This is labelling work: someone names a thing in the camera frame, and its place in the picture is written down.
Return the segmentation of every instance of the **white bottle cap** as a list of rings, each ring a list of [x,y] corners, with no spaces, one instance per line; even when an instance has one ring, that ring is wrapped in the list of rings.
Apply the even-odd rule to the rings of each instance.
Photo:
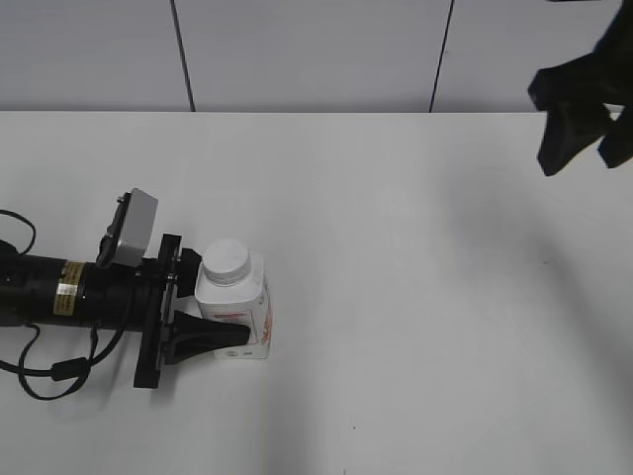
[[[233,285],[250,272],[248,247],[237,239],[218,239],[202,257],[205,275],[217,285]]]

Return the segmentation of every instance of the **pill bottle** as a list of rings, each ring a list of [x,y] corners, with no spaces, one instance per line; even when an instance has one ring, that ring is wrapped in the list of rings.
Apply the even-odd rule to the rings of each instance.
[[[216,358],[268,356],[272,311],[261,254],[236,239],[214,241],[203,254],[195,296],[204,319],[250,328],[247,344],[217,349]]]

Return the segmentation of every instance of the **white wall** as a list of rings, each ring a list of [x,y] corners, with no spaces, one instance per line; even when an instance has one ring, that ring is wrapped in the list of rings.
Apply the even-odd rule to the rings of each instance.
[[[426,111],[448,0],[179,0],[197,108]]]
[[[1,110],[188,110],[166,0],[0,2]]]
[[[434,111],[531,111],[620,0],[455,0]],[[450,0],[177,0],[201,111],[426,111]],[[0,110],[189,109],[169,0],[0,0]]]

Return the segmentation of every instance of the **gold label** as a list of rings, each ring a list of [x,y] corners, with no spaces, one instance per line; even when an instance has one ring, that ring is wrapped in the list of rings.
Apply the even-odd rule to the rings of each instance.
[[[75,297],[77,296],[77,288],[79,279],[85,262],[74,262],[66,260],[61,270],[61,277],[57,284],[57,293],[55,302],[52,306],[52,312],[56,315],[71,317],[75,312]]]

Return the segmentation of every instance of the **white table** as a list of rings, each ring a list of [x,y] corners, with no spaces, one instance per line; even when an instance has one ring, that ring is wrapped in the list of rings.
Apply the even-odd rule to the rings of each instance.
[[[0,207],[37,224],[35,254],[94,259],[138,186],[159,199],[148,255],[163,232],[242,238],[275,315],[268,360],[202,356],[156,391],[132,386],[137,335],[59,402],[0,374],[0,473],[633,473],[633,165],[592,147],[547,179],[542,127],[0,114]],[[30,334],[2,330],[0,357]],[[85,331],[44,334],[31,366],[86,351]]]

